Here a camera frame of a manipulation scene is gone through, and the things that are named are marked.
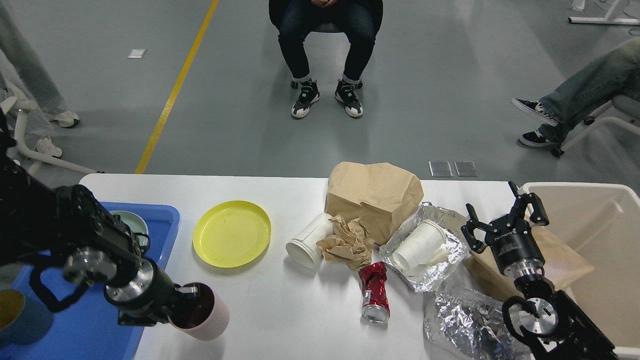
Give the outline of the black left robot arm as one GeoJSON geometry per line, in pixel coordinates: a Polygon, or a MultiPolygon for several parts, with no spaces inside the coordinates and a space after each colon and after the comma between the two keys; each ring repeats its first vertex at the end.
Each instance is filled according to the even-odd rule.
{"type": "Polygon", "coordinates": [[[82,185],[55,189],[7,156],[17,145],[1,116],[1,264],[32,265],[29,284],[53,313],[93,285],[118,310],[121,326],[201,325],[217,301],[202,283],[178,285],[146,252],[148,235],[110,214],[82,185]]]}

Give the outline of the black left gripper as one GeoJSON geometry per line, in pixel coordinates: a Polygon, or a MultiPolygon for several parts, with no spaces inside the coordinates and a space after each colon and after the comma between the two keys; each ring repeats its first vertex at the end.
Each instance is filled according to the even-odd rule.
{"type": "Polygon", "coordinates": [[[176,285],[151,260],[140,260],[137,272],[123,285],[105,285],[105,300],[118,310],[118,325],[153,327],[176,313],[203,313],[207,303],[198,282],[176,285]]]}

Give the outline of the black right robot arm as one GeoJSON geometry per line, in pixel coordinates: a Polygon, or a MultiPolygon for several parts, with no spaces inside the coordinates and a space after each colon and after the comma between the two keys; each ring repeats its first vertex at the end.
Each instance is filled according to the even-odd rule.
{"type": "Polygon", "coordinates": [[[484,223],[471,203],[461,227],[470,249],[490,249],[501,276],[512,279],[518,296],[502,304],[503,323],[536,360],[616,360],[615,345],[566,292],[546,278],[546,259],[532,225],[550,221],[541,198],[519,192],[510,181],[514,203],[507,214],[484,223]]]}

